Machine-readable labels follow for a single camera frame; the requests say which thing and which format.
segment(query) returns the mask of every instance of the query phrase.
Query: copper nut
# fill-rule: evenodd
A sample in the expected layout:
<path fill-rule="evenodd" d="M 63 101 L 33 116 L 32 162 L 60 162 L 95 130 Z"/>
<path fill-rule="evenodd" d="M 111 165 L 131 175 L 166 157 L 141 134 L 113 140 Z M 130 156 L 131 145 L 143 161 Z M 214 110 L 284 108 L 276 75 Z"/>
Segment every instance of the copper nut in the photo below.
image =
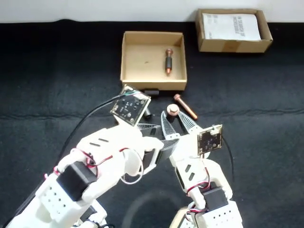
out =
<path fill-rule="evenodd" d="M 170 104 L 167 106 L 167 113 L 171 116 L 177 116 L 180 112 L 180 108 L 176 104 Z"/>

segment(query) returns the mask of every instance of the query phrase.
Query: open cardboard box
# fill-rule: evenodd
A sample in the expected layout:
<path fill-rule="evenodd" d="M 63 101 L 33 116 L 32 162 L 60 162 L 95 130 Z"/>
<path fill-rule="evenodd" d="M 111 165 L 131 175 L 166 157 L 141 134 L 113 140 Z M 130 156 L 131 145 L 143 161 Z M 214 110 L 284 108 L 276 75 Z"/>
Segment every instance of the open cardboard box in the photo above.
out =
<path fill-rule="evenodd" d="M 172 71 L 165 71 L 166 49 L 173 50 Z M 184 90 L 187 83 L 182 33 L 127 31 L 123 36 L 120 79 L 136 89 Z"/>
<path fill-rule="evenodd" d="M 259 41 L 205 39 L 203 13 L 211 14 L 254 14 L 261 36 Z M 198 35 L 199 51 L 202 52 L 240 52 L 263 53 L 272 44 L 272 36 L 267 25 L 264 13 L 256 9 L 199 9 L 195 21 Z"/>

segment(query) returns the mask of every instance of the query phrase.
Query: black cable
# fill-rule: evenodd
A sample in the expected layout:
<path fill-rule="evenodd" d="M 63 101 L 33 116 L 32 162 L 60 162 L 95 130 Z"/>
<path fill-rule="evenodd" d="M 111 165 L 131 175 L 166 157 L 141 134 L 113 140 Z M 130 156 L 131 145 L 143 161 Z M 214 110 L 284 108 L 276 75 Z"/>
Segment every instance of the black cable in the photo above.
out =
<path fill-rule="evenodd" d="M 113 224 L 105 224 L 105 225 L 99 226 L 98 228 L 105 228 L 105 227 L 115 228 L 115 226 Z"/>
<path fill-rule="evenodd" d="M 133 94 L 133 93 L 125 93 L 125 94 L 122 94 L 122 95 L 117 95 L 117 96 L 115 96 L 115 97 L 113 97 L 113 98 L 111 98 L 111 99 L 103 102 L 102 104 L 100 104 L 99 106 L 97 106 L 96 108 L 94 108 L 93 110 L 91 110 L 88 114 L 86 114 L 81 119 L 81 121 L 77 124 L 77 126 L 74 128 L 74 130 L 71 132 L 71 134 L 69 135 L 69 137 L 66 139 L 66 141 L 65 141 L 65 143 L 64 143 L 64 145 L 63 145 L 63 147 L 62 147 L 62 149 L 60 151 L 58 159 L 55 162 L 55 166 L 60 162 L 61 157 L 64 154 L 65 150 L 67 149 L 67 146 L 70 143 L 71 139 L 73 138 L 73 136 L 75 135 L 76 131 L 80 128 L 80 126 L 84 123 L 84 121 L 87 118 L 89 118 L 91 115 L 93 115 L 95 112 L 97 112 L 101 108 L 103 108 L 103 107 L 107 106 L 108 104 L 112 103 L 113 101 L 121 99 L 121 98 L 123 98 L 125 96 L 128 96 L 128 95 L 131 95 L 131 94 Z M 44 180 L 42 180 L 39 183 L 39 185 L 32 191 L 32 193 L 27 197 L 27 199 L 18 207 L 18 209 L 15 211 L 14 216 L 11 219 L 9 219 L 2 228 L 5 228 L 14 217 L 16 217 L 17 215 L 19 215 L 20 213 L 22 213 L 22 211 L 24 210 L 24 208 L 27 207 L 28 204 L 33 200 L 33 198 L 35 197 L 36 191 L 42 185 L 43 182 L 44 182 Z"/>
<path fill-rule="evenodd" d="M 232 152 L 230 150 L 230 146 L 228 145 L 226 139 L 222 136 L 223 141 L 227 147 L 227 150 L 229 152 L 229 160 L 230 160 L 230 165 L 231 165 L 231 174 L 232 174 L 232 181 L 234 182 L 235 178 L 234 178 L 234 161 L 233 161 L 233 156 L 232 156 Z"/>
<path fill-rule="evenodd" d="M 70 143 L 71 139 L 74 137 L 76 131 L 81 127 L 81 125 L 84 123 L 84 121 L 87 120 L 87 118 L 89 118 L 91 115 L 93 115 L 95 112 L 97 112 L 101 108 L 103 108 L 103 107 L 107 106 L 108 104 L 112 103 L 114 100 L 121 99 L 121 98 L 123 98 L 123 97 L 125 97 L 127 95 L 128 94 L 122 94 L 122 95 L 115 96 L 115 97 L 111 98 L 110 100 L 107 100 L 107 101 L 103 102 L 102 104 L 100 104 L 99 106 L 97 106 L 96 108 L 94 108 L 93 110 L 91 110 L 88 114 L 86 114 L 82 118 L 82 120 L 77 124 L 77 126 L 74 128 L 74 130 L 71 132 L 71 134 L 69 135 L 69 137 L 66 139 L 66 141 L 63 144 L 63 147 L 62 147 L 62 149 L 60 151 L 60 154 L 58 156 L 58 159 L 57 159 L 55 165 L 57 165 L 60 162 L 61 157 L 64 154 L 65 150 L 67 149 L 67 146 Z"/>
<path fill-rule="evenodd" d="M 198 215 L 199 213 L 195 213 L 194 214 L 194 220 L 195 220 L 195 225 L 196 225 L 196 227 L 199 227 L 199 224 L 198 224 L 198 222 L 197 222 L 197 220 L 196 220 L 196 216 Z"/>

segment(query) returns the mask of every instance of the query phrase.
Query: black foam mat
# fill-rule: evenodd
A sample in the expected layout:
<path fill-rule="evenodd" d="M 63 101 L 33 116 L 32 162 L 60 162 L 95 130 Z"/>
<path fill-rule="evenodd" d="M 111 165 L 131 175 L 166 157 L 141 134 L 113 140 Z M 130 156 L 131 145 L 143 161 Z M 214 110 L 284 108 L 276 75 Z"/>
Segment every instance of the black foam mat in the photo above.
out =
<path fill-rule="evenodd" d="M 258 55 L 198 52 L 194 23 L 73 22 L 0 25 L 0 224 L 52 168 L 90 109 L 117 95 L 125 30 L 180 31 L 188 84 L 182 96 L 208 127 L 224 124 L 235 159 L 214 152 L 246 228 L 302 228 L 304 217 L 304 52 L 302 24 L 270 24 L 274 44 Z M 172 102 L 152 100 L 152 123 Z M 114 125 L 104 109 L 72 140 Z M 119 183 L 99 201 L 117 227 L 167 228 L 190 198 L 169 161 L 140 183 Z"/>

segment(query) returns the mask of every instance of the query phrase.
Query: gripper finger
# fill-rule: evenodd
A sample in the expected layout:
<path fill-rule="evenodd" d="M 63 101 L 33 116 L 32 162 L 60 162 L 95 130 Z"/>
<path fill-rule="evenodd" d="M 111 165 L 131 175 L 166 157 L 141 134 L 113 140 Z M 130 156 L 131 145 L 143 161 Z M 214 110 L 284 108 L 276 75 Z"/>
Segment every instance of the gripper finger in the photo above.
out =
<path fill-rule="evenodd" d="M 167 120 L 165 111 L 161 113 L 161 124 L 162 133 L 166 140 L 172 140 L 180 137 L 180 134 L 176 133 L 171 123 Z"/>
<path fill-rule="evenodd" d="M 180 125 L 188 134 L 199 133 L 203 130 L 200 126 L 196 124 L 196 122 L 194 122 L 194 120 L 192 120 L 182 111 L 179 112 L 178 117 Z"/>

